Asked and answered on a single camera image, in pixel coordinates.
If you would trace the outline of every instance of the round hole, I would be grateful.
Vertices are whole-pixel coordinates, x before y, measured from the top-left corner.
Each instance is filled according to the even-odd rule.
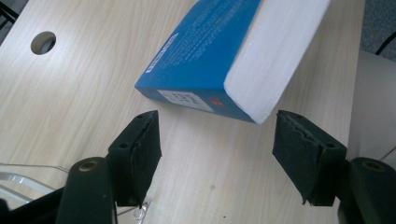
[[[30,46],[32,52],[38,55],[48,53],[55,46],[56,36],[53,32],[46,31],[38,34]]]
[[[374,161],[363,161],[362,165],[371,171],[385,172],[385,167]]]
[[[87,162],[82,163],[78,167],[78,169],[81,172],[87,172],[87,171],[96,169],[97,166],[98,166],[98,162],[97,161],[87,161]]]
[[[335,144],[333,144],[333,143],[328,143],[328,144],[326,144],[326,147],[335,147]]]
[[[126,143],[121,143],[120,144],[120,148],[126,148],[126,147],[128,147],[128,144],[126,144]]]

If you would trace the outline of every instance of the wooden table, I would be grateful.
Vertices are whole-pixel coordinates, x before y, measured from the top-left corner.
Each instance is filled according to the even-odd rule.
[[[134,116],[157,109],[163,157],[145,223],[337,223],[336,205],[302,206],[273,157],[276,111],[300,113],[347,144],[364,1],[332,1],[263,125],[134,89],[194,2],[29,1],[0,48],[0,162],[70,168],[103,157]],[[56,44],[35,55],[31,42],[43,31]]]

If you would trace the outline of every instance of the table hole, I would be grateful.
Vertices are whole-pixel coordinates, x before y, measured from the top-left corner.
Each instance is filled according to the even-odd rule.
[[[56,35],[53,32],[45,31],[38,34],[31,44],[31,50],[34,54],[42,55],[52,50],[56,43]]]

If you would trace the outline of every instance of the gray floor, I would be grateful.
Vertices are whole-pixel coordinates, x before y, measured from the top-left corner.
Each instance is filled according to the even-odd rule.
[[[2,3],[21,13],[28,0],[0,0]],[[0,45],[12,24],[0,31]],[[366,0],[363,28],[361,32],[361,49],[375,53],[382,43],[396,31],[396,0]],[[380,54],[396,62],[396,39]]]

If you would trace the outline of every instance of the box label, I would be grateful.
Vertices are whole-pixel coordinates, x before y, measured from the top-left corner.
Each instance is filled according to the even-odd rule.
[[[199,96],[187,91],[158,91],[169,102],[213,113],[213,109]]]

